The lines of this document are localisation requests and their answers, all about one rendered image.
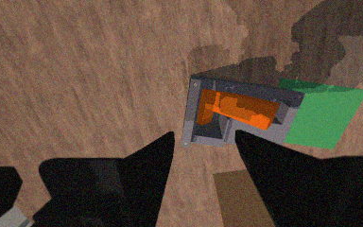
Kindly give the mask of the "orange l-shaped part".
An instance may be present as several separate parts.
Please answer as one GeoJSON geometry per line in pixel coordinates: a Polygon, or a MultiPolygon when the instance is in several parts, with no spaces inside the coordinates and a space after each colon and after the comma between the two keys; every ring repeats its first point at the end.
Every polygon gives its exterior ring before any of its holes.
{"type": "Polygon", "coordinates": [[[266,131],[279,105],[257,97],[202,89],[197,123],[202,126],[212,122],[216,112],[266,131]]]}

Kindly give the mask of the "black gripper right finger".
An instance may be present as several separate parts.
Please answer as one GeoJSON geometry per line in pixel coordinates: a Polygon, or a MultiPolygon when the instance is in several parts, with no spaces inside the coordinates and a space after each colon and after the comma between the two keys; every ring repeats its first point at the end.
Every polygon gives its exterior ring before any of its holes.
{"type": "Polygon", "coordinates": [[[319,159],[242,130],[235,143],[275,227],[337,227],[363,185],[363,155],[319,159]]]}

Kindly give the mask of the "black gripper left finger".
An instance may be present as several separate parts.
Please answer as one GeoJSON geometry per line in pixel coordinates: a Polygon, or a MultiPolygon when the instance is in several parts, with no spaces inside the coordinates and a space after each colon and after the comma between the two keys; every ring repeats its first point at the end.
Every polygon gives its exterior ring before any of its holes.
{"type": "Polygon", "coordinates": [[[169,131],[123,158],[54,158],[39,164],[52,198],[99,195],[115,198],[124,227],[155,227],[175,146],[169,131]]]}

